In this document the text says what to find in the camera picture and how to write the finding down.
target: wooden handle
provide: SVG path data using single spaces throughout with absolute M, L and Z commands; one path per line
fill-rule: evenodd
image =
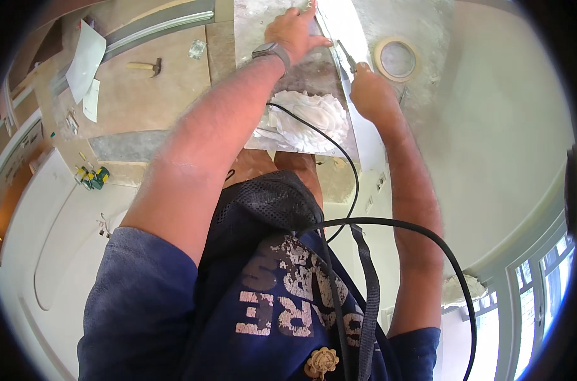
M 153 65 L 150 63 L 139 63 L 139 62 L 130 62 L 126 65 L 126 69 L 144 69 L 144 70 L 153 70 Z

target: leg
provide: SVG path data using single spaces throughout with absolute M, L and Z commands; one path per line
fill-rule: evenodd
M 235 174 L 225 181 L 223 188 L 278 170 L 266 150 L 246 148 L 240 151 L 234 163 L 231 164 L 231 169 L 235 170 Z
M 320 208 L 323 208 L 323 191 L 318 181 L 314 155 L 276 151 L 274 164 L 278 170 L 291 170 L 295 172 L 301 181 L 303 181 L 303 184 L 312 192 Z

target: left hand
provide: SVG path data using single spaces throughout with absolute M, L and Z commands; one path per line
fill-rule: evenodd
M 333 46 L 333 43 L 324 36 L 310 36 L 308 24 L 315 15 L 315 0 L 311 0 L 303 12 L 298 8 L 288 9 L 285 14 L 276 17 L 274 22 L 267 26 L 265 42 L 280 44 L 290 57 L 291 65 L 296 64 L 316 46 Z

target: hand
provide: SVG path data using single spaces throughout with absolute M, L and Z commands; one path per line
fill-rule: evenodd
M 265 42 L 276 42 L 286 50 L 291 65 L 296 64 L 308 51 L 316 46 L 332 46 L 333 43 L 324 36 L 310 36 L 308 24 L 316 14 L 316 1 L 311 0 L 308 8 L 301 12 L 290 8 L 285 14 L 276 17 L 265 29 Z
M 365 62 L 356 65 L 350 99 L 359 114 L 376 125 L 389 112 L 401 112 L 397 95 L 388 80 L 375 74 Z

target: person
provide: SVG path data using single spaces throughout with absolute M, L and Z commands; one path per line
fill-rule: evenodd
M 282 46 L 291 64 L 330 46 L 309 35 L 314 14 L 315 4 L 289 9 L 265 41 Z M 85 306 L 79 379 L 356 379 L 365 301 L 331 253 L 348 342 L 343 364 L 322 239 L 286 228 L 322 218 L 312 157 L 279 153 L 272 162 L 265 151 L 242 151 L 284 72 L 276 55 L 254 58 L 178 120 L 105 248 Z M 393 217 L 441 235 L 432 184 L 392 87 L 360 63 L 350 98 L 387 147 Z M 275 204 L 277 196 L 289 204 Z M 398 296 L 390 331 L 377 328 L 370 379 L 430 380 L 443 252 L 400 229 L 395 242 Z M 325 373 L 315 368 L 317 353 L 331 358 Z

